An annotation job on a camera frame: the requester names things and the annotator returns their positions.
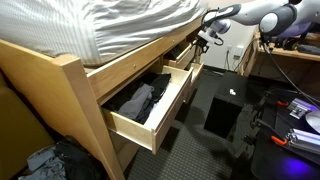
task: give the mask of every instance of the open drawer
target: open drawer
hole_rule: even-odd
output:
[[[201,73],[201,70],[203,69],[203,63],[201,64],[198,64],[198,63],[190,63],[187,67],[186,67],[186,70],[190,70],[190,69],[193,69],[192,71],[192,78],[191,78],[191,84],[190,84],[190,91],[185,99],[185,102],[188,103],[191,96],[192,96],[192,93],[195,89],[195,85],[196,85],[196,81],[197,79],[199,79],[200,77],[200,73]]]
[[[193,68],[185,71],[155,64],[147,71],[171,73],[171,79],[161,100],[152,109],[144,125],[104,108],[102,108],[102,112],[108,127],[112,131],[156,154],[171,126],[172,120],[188,95]]]
[[[182,41],[177,45],[177,48],[181,51],[181,54],[176,59],[167,59],[163,56],[163,64],[178,69],[185,69],[191,62],[196,46],[192,47],[190,42]]]

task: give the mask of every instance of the purple light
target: purple light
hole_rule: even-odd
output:
[[[285,174],[291,178],[303,178],[311,172],[311,167],[298,159],[287,158],[283,161]]]

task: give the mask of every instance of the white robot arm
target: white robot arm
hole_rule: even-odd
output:
[[[259,29],[267,36],[298,36],[305,33],[313,23],[320,23],[319,11],[319,0],[303,0],[297,5],[287,4],[266,14]]]
[[[196,45],[205,53],[210,44],[222,45],[218,34],[226,33],[230,20],[245,26],[259,24],[262,35],[290,37],[306,32],[313,23],[320,23],[319,0],[303,0],[297,5],[289,0],[256,0],[209,11],[202,22]]]

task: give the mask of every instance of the white mattress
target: white mattress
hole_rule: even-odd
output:
[[[10,0],[0,2],[0,39],[48,56],[105,64],[204,13],[207,0]]]

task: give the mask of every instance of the black carpet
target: black carpet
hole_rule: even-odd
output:
[[[140,148],[125,172],[127,179],[224,180],[231,177],[234,154],[242,143],[241,138],[251,130],[248,116],[252,105],[244,106],[227,139],[203,129],[221,79],[221,75],[203,70],[192,99],[181,107],[157,155]],[[259,94],[252,95],[249,102],[256,102]]]

